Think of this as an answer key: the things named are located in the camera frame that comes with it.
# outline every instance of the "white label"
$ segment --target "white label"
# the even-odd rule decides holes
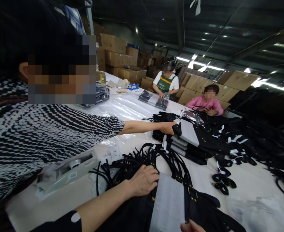
[[[174,120],[178,125],[180,124],[181,120],[179,118]]]

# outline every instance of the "blue object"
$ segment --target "blue object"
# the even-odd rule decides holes
[[[139,84],[129,84],[129,90],[135,90],[135,89],[138,89],[139,88]]]
[[[128,43],[128,44],[127,44],[127,47],[132,47],[132,48],[135,48],[135,49],[140,50],[140,47],[139,47],[139,46],[137,46],[137,45],[135,45],[135,44],[131,44],[131,43]]]

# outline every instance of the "black cord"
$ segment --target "black cord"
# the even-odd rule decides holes
[[[277,187],[281,190],[281,192],[284,193],[284,190],[283,190],[283,189],[280,187],[280,185],[279,185],[279,180],[280,180],[280,178],[277,177],[276,180],[275,180],[275,184],[276,184]]]

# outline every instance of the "wrist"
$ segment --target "wrist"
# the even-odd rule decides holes
[[[125,201],[135,196],[135,187],[133,182],[126,179],[121,183],[121,185],[124,190]]]

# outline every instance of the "plastic bag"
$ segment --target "plastic bag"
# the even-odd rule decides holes
[[[190,112],[190,111],[182,111],[180,116],[188,118],[192,121],[198,122],[199,124],[204,123],[204,121],[199,117],[199,114],[197,114],[197,113],[193,113],[193,112]]]
[[[81,107],[91,107],[99,102],[106,101],[110,98],[110,89],[100,83],[96,83],[96,102],[94,104],[77,104]]]
[[[279,199],[259,197],[256,201],[230,199],[230,216],[247,232],[284,231],[284,208]]]
[[[147,104],[153,105],[155,107],[158,107],[162,110],[166,110],[167,106],[169,104],[169,93],[165,93],[164,98],[160,98],[157,94],[149,93],[148,91],[144,90],[139,95],[139,100],[146,102]]]

